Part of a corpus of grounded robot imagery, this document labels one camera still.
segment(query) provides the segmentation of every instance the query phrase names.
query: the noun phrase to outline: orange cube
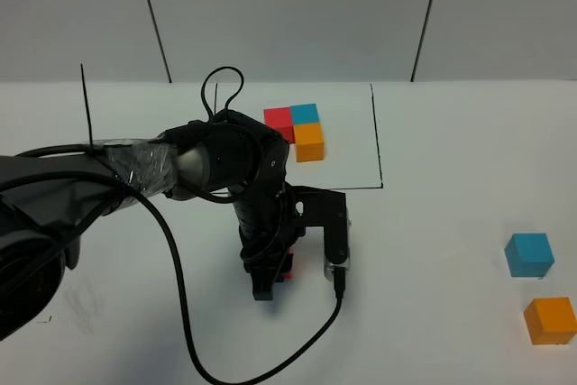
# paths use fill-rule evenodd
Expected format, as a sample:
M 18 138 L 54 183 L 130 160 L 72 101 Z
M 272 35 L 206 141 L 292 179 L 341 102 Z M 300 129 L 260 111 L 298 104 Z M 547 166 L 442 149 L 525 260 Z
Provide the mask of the orange cube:
M 577 334 L 568 298 L 535 298 L 524 315 L 533 344 L 568 344 Z
M 325 139 L 320 123 L 295 125 L 297 162 L 319 161 L 325 158 Z

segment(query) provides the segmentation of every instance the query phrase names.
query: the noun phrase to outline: black line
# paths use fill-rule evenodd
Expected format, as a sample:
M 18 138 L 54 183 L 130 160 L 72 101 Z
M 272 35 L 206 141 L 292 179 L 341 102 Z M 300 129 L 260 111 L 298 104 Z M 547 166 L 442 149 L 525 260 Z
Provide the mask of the black line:
M 166 60 L 166 54 L 164 53 L 164 47 L 162 46 L 162 40 L 160 39 L 159 26 L 158 24 L 156 24 L 156 17 L 154 16 L 154 11 L 152 10 L 152 2 L 151 0 L 146 0 L 146 3 L 148 4 L 148 11 L 149 13 L 151 13 L 152 26 L 154 26 L 154 33 L 156 33 L 156 41 L 159 43 L 160 55 L 162 56 L 162 61 L 164 62 L 164 69 L 166 70 L 166 75 L 167 78 L 169 79 L 169 83 L 172 83 L 172 76 L 170 75 L 169 63 Z
M 417 73 L 418 61 L 421 57 L 421 49 L 423 48 L 423 40 L 425 39 L 426 27 L 429 23 L 429 15 L 431 14 L 431 5 L 433 0 L 429 0 L 429 5 L 426 7 L 425 22 L 423 23 L 423 30 L 421 31 L 421 39 L 418 42 L 417 57 L 415 58 L 415 65 L 413 65 L 413 73 L 411 74 L 411 83 L 415 82 L 415 74 Z
M 331 191 L 355 191 L 355 190 L 361 190 L 361 189 L 383 189 L 383 186 L 381 185 L 380 187 L 337 187 L 337 188 L 323 188 L 323 189 L 329 189 Z M 213 194 L 216 194 L 218 196 L 227 196 L 228 192 L 226 191 L 214 191 Z
M 80 64 L 80 74 L 82 76 L 82 92 L 84 93 L 84 107 L 87 112 L 88 139 L 90 140 L 90 152 L 94 153 L 94 139 L 92 138 L 92 118 L 90 117 L 90 107 L 88 106 L 87 82 L 84 79 L 84 65 Z
M 41 322 L 36 322 L 36 323 L 37 324 L 49 324 L 51 320 L 52 320 L 52 315 L 50 315 L 50 318 L 48 320 L 43 320 Z
M 379 159 L 380 188 L 383 188 L 382 166 L 380 163 L 379 129 L 377 128 L 377 111 L 375 110 L 375 94 L 372 91 L 372 83 L 369 83 L 369 85 L 371 85 L 372 121 L 375 124 L 375 141 L 377 143 L 377 158 Z
M 216 115 L 216 98 L 218 96 L 218 83 L 215 83 L 215 115 Z

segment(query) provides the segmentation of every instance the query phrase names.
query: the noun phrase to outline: metal part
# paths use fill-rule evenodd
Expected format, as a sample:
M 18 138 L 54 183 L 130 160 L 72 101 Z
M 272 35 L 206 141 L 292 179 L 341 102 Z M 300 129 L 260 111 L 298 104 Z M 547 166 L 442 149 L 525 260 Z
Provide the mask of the metal part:
M 333 271 L 335 268 L 343 268 L 344 270 L 346 270 L 347 272 L 350 269 L 350 265 L 351 265 L 351 257 L 350 254 L 347 253 L 347 258 L 346 261 L 344 263 L 341 263 L 340 265 L 335 265 L 334 263 L 331 263 L 330 261 L 328 261 L 325 258 L 325 277 L 327 280 L 329 281 L 334 281 L 334 274 Z
M 175 161 L 179 179 L 184 179 L 201 189 L 205 189 L 210 176 L 210 159 L 204 144 L 200 143 L 189 151 L 180 154 Z M 170 198 L 174 200 L 189 200 L 194 197 L 178 183 L 170 191 Z

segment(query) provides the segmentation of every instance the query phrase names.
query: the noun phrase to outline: red cube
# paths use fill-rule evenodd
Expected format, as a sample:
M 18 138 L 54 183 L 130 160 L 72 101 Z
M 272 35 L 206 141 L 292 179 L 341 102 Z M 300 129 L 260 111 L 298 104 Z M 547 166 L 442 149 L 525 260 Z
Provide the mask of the red cube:
M 290 107 L 267 108 L 264 110 L 264 123 L 282 134 L 289 143 L 295 142 Z

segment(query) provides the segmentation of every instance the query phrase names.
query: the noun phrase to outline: white wall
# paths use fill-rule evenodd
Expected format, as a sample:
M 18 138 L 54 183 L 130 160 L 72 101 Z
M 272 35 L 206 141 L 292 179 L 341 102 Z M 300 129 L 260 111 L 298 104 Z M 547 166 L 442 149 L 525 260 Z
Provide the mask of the white wall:
M 417 80 L 577 78 L 575 0 L 434 0 Z
M 0 0 L 0 81 L 166 81 L 146 0 Z
M 409 80 L 428 0 L 152 0 L 175 81 Z

